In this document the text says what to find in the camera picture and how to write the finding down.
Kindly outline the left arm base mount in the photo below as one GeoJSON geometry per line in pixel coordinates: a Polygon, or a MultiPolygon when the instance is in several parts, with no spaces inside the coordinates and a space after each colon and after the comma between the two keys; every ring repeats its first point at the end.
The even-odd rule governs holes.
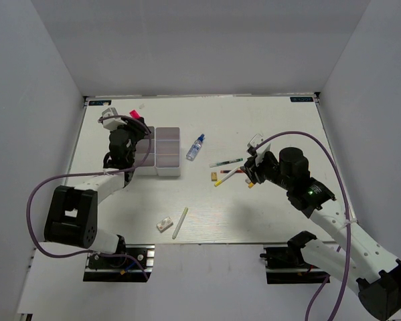
{"type": "Polygon", "coordinates": [[[153,271],[154,245],[127,245],[125,257],[102,257],[98,254],[88,255],[84,269],[84,282],[110,283],[146,283],[147,279],[139,268],[140,265],[149,277],[153,271]]]}

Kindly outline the pink cap black highlighter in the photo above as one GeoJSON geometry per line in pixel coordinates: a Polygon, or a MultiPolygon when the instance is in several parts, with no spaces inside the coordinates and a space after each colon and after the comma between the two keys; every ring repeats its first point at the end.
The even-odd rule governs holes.
{"type": "Polygon", "coordinates": [[[129,112],[130,116],[134,119],[140,119],[141,115],[136,110],[131,110],[129,112]]]}

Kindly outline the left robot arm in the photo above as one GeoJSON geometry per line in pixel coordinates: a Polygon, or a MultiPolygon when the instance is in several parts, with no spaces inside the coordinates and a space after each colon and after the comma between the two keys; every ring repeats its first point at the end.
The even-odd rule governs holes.
{"type": "Polygon", "coordinates": [[[98,206],[130,183],[135,169],[148,157],[145,154],[141,161],[135,161],[137,144],[147,139],[147,150],[150,151],[152,133],[140,116],[102,116],[99,123],[109,131],[103,170],[75,187],[56,187],[44,227],[44,238],[103,253],[111,266],[119,267],[127,260],[124,239],[98,227],[98,206]]]}

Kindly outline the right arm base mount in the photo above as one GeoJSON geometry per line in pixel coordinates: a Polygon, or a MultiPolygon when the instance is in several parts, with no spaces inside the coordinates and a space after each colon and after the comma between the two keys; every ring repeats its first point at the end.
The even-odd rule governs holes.
{"type": "Polygon", "coordinates": [[[269,285],[321,284],[329,276],[314,265],[297,263],[288,247],[265,247],[260,258],[269,285]]]}

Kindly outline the white marker yellow cap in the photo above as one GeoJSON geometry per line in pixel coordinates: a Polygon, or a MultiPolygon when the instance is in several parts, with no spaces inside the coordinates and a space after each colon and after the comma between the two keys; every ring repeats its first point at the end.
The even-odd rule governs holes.
{"type": "Polygon", "coordinates": [[[226,174],[226,176],[224,176],[223,178],[221,178],[220,180],[218,180],[214,186],[218,187],[220,186],[223,182],[227,181],[229,178],[233,177],[236,173],[238,173],[240,171],[239,167],[236,167],[235,169],[232,169],[229,173],[226,174]]]}

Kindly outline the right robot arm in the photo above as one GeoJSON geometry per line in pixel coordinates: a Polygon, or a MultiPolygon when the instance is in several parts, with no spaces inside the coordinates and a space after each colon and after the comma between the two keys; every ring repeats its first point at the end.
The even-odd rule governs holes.
{"type": "Polygon", "coordinates": [[[320,226],[349,259],[331,250],[315,235],[302,231],[288,245],[289,261],[298,267],[314,265],[345,283],[362,306],[378,320],[389,320],[401,310],[401,259],[384,249],[357,220],[348,219],[335,195],[309,171],[303,151],[288,147],[275,157],[269,149],[248,149],[242,168],[250,182],[270,181],[287,192],[290,204],[320,226]]]}

